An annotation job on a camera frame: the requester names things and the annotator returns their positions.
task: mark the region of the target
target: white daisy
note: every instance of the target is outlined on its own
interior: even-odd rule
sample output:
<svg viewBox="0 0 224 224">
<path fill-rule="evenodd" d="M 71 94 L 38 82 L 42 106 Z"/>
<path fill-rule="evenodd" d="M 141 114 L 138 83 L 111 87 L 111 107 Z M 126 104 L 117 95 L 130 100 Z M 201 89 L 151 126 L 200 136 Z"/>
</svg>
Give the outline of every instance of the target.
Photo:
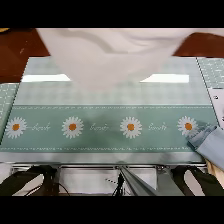
<svg viewBox="0 0 224 224">
<path fill-rule="evenodd" d="M 142 130 L 140 121 L 134 117 L 126 117 L 126 119 L 123 119 L 120 127 L 120 130 L 124 132 L 123 135 L 126 135 L 126 138 L 130 139 L 139 136 L 141 134 L 140 130 Z"/>
<path fill-rule="evenodd" d="M 62 131 L 64 132 L 63 135 L 66 135 L 66 138 L 75 138 L 76 136 L 79 136 L 82 134 L 83 130 L 83 121 L 79 119 L 78 117 L 69 117 L 66 119 L 65 122 L 63 122 L 62 125 Z"/>
<path fill-rule="evenodd" d="M 15 117 L 11 121 L 8 122 L 6 126 L 6 135 L 8 135 L 8 138 L 17 138 L 21 134 L 23 134 L 23 131 L 26 130 L 26 122 L 25 119 L 22 119 L 20 117 Z"/>
<path fill-rule="evenodd" d="M 193 137 L 198 133 L 198 125 L 194 118 L 182 117 L 178 121 L 178 130 L 182 131 L 182 135 Z"/>
</svg>

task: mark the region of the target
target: glass surface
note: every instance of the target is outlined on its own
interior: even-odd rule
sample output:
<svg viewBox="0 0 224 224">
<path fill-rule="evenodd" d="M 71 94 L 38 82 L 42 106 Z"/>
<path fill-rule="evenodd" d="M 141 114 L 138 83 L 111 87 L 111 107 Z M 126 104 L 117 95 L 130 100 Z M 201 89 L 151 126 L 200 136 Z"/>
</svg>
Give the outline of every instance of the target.
<svg viewBox="0 0 224 224">
<path fill-rule="evenodd" d="M 149 78 L 104 92 L 72 82 L 51 57 L 30 58 L 1 143 L 2 160 L 202 162 L 187 138 L 210 124 L 217 120 L 196 58 L 170 57 Z"/>
</svg>

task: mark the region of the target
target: yellow flower center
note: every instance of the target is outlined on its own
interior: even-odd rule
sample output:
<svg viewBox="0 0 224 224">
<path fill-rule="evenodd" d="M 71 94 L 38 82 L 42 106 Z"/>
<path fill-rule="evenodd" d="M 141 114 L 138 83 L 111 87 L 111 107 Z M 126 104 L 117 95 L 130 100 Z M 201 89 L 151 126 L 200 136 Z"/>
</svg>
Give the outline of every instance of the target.
<svg viewBox="0 0 224 224">
<path fill-rule="evenodd" d="M 133 131 L 135 129 L 135 126 L 133 124 L 128 124 L 128 130 Z"/>
<path fill-rule="evenodd" d="M 19 125 L 19 124 L 14 124 L 14 125 L 12 126 L 12 130 L 13 130 L 13 131 L 17 131 L 17 130 L 19 130 L 19 128 L 20 128 L 20 125 Z"/>
<path fill-rule="evenodd" d="M 76 124 L 70 124 L 69 130 L 74 131 L 76 129 Z"/>
<path fill-rule="evenodd" d="M 187 130 L 192 130 L 192 124 L 190 124 L 190 123 L 186 123 L 185 124 L 185 128 L 187 129 Z"/>
</svg>

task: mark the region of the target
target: printed flower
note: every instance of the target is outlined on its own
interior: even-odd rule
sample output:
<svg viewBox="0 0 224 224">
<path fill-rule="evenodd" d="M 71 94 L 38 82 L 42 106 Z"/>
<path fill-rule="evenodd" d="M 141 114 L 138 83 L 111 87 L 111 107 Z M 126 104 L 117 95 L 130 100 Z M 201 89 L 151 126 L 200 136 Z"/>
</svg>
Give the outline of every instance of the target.
<svg viewBox="0 0 224 224">
<path fill-rule="evenodd" d="M 62 125 L 62 131 L 64 132 L 63 135 L 66 135 L 66 138 L 75 138 L 76 136 L 79 136 L 82 134 L 83 130 L 83 122 L 78 117 L 69 117 L 66 119 L 65 122 L 63 122 Z"/>
<path fill-rule="evenodd" d="M 26 130 L 26 127 L 25 119 L 15 117 L 7 124 L 5 129 L 6 135 L 8 135 L 8 138 L 17 138 L 23 134 L 23 131 Z"/>
<path fill-rule="evenodd" d="M 182 117 L 178 121 L 179 131 L 182 131 L 182 135 L 193 137 L 198 133 L 198 125 L 194 118 Z"/>
<path fill-rule="evenodd" d="M 126 138 L 130 139 L 139 136 L 141 134 L 140 130 L 142 130 L 140 121 L 134 117 L 126 117 L 126 119 L 123 119 L 120 127 L 120 130 L 124 132 L 123 135 L 126 135 Z"/>
</svg>

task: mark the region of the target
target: blue-gray fabric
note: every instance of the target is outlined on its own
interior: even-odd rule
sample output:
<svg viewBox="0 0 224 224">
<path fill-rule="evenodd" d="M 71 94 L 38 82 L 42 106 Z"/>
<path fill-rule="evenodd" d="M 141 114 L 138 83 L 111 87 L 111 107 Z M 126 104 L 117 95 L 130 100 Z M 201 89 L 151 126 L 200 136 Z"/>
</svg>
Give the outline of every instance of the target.
<svg viewBox="0 0 224 224">
<path fill-rule="evenodd" d="M 199 154 L 224 170 L 224 130 L 218 126 L 207 127 L 189 142 Z"/>
</svg>

